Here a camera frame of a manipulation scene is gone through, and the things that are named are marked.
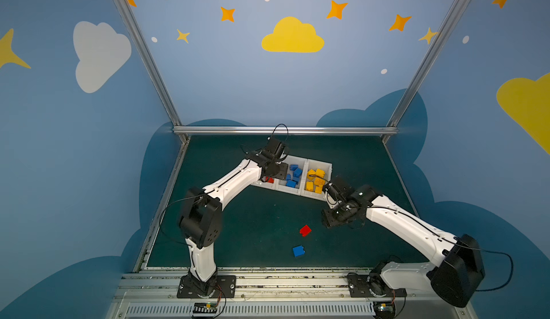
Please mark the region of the yellow lego brick studs up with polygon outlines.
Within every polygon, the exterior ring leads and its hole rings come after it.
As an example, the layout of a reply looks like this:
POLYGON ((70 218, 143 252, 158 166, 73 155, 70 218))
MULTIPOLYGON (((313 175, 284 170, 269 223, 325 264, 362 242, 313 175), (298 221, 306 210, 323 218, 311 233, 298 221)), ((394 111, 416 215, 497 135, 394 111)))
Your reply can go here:
POLYGON ((320 177, 315 177, 314 184, 316 186, 322 187, 325 183, 326 183, 326 181, 324 179, 322 179, 320 177))

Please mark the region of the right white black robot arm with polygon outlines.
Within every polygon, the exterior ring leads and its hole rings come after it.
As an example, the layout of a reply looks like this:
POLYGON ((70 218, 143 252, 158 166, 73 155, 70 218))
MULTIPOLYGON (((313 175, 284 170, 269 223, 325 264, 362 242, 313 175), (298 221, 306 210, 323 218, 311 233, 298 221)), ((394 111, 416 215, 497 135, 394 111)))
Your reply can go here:
POLYGON ((468 305, 485 277, 481 249, 474 238, 457 237, 428 224, 367 184, 356 190, 330 182, 322 192, 329 205, 323 211, 326 227, 369 220, 427 258, 425 263, 379 263, 362 277, 371 296, 385 297, 394 290, 410 289, 434 293, 457 308, 468 305))

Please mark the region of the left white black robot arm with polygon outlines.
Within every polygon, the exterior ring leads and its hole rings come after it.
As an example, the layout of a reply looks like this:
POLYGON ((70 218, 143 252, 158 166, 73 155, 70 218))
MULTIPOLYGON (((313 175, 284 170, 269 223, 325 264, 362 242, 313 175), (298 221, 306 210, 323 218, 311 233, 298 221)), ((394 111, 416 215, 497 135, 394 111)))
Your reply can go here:
POLYGON ((221 234, 223 211, 249 185, 265 177, 285 177, 289 168, 285 159, 267 152, 251 154, 220 180, 188 190, 180 208, 178 226, 190 255, 188 276, 205 293, 216 286, 217 266, 213 247, 221 234))

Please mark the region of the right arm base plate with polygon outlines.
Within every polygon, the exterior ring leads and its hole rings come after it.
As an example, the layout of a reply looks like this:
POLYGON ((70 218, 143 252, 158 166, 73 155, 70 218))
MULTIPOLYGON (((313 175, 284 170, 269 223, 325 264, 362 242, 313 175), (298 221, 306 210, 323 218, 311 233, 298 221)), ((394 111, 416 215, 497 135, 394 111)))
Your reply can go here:
POLYGON ((405 288, 390 289, 378 274, 348 273, 346 276, 352 298, 406 298, 405 288))

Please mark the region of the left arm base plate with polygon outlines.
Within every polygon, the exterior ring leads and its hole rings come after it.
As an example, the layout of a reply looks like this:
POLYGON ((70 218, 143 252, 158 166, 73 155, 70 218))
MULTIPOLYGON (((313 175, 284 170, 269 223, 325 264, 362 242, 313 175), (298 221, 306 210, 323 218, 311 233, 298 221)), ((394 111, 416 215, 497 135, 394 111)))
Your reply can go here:
POLYGON ((214 274, 209 280, 203 282, 192 274, 187 274, 180 279, 177 298, 234 298, 236 290, 236 277, 234 275, 214 274))

